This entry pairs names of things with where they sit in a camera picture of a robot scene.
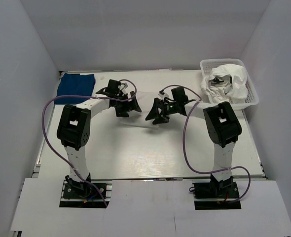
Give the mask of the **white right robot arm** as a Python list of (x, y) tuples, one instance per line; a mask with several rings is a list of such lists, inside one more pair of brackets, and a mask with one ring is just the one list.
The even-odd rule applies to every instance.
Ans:
[[(226, 181), (233, 180), (232, 155), (238, 137), (242, 133), (241, 125), (229, 102), (221, 102), (213, 107), (198, 108), (201, 97), (198, 100), (190, 100), (185, 93), (187, 88), (175, 85), (171, 90), (172, 99), (164, 90), (159, 91), (159, 97), (153, 101), (153, 106), (146, 116), (146, 120), (152, 124), (168, 123), (170, 115), (180, 114), (186, 117), (182, 133), (182, 150), (185, 162), (190, 170), (198, 174), (209, 174), (211, 180), (211, 193), (217, 197), (223, 196), (228, 191)], [(185, 147), (186, 129), (190, 117), (205, 120), (207, 132), (214, 144), (214, 167), (212, 171), (195, 170), (188, 161)]]

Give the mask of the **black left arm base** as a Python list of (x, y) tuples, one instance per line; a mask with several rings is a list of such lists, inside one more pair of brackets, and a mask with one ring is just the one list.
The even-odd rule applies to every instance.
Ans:
[(106, 209), (111, 196), (111, 183), (98, 181), (93, 184), (95, 187), (83, 181), (75, 181), (67, 175), (63, 182), (59, 207)]

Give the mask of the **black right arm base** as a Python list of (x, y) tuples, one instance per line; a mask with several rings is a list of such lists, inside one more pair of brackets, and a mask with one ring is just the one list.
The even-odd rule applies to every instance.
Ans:
[(194, 196), (195, 210), (238, 210), (241, 209), (236, 182), (232, 176), (217, 181), (211, 175), (209, 182), (196, 182), (189, 188)]

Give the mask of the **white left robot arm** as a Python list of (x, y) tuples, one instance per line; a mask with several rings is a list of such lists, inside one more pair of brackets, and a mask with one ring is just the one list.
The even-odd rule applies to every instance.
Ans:
[(85, 146), (90, 137), (91, 119), (109, 108), (115, 108), (118, 118), (129, 117), (131, 111), (138, 113), (142, 111), (136, 99), (137, 89), (126, 92), (129, 82), (127, 79), (119, 81), (110, 79), (107, 87), (96, 92), (94, 98), (76, 105), (67, 104), (63, 108), (57, 138), (65, 148), (70, 163), (70, 175), (67, 179), (77, 182), (75, 191), (81, 197), (87, 197), (92, 191), (85, 154)]

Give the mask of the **folded blue t-shirt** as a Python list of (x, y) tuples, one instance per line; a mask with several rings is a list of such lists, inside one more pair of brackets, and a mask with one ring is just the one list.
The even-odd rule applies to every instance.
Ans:
[(80, 75), (64, 73), (60, 80), (56, 96), (91, 96), (95, 83), (96, 80), (94, 74)]

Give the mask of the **white plastic basket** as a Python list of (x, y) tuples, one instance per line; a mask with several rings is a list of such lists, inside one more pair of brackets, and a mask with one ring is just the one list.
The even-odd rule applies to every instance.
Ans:
[[(202, 71), (202, 76), (203, 78), (205, 76), (208, 76), (212, 70), (212, 68), (216, 68), (220, 65), (225, 65), (225, 64), (235, 64), (235, 65), (240, 65), (243, 66), (245, 68), (244, 63), (239, 60), (239, 59), (232, 59), (232, 58), (225, 58), (225, 59), (206, 59), (206, 60), (202, 60), (200, 62), (200, 68)], [(247, 72), (247, 82), (246, 82), (246, 88), (248, 90), (248, 95), (247, 98), (245, 100), (244, 103), (240, 103), (240, 104), (231, 104), (232, 108), (234, 110), (242, 110), (245, 109), (249, 106), (254, 106), (257, 105), (259, 103), (259, 98), (258, 95), (256, 93), (256, 90), (254, 88), (254, 85), (252, 83), (252, 80)], [(209, 103), (213, 104), (211, 102), (211, 98), (209, 96), (207, 96), (209, 99)]]

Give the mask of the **crumpled white t-shirt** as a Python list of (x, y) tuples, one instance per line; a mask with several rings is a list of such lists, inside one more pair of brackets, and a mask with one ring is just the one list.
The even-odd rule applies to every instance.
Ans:
[(203, 78), (200, 88), (211, 98), (212, 103), (240, 104), (245, 102), (248, 95), (247, 77), (247, 71), (243, 66), (220, 65), (212, 68), (210, 74)]

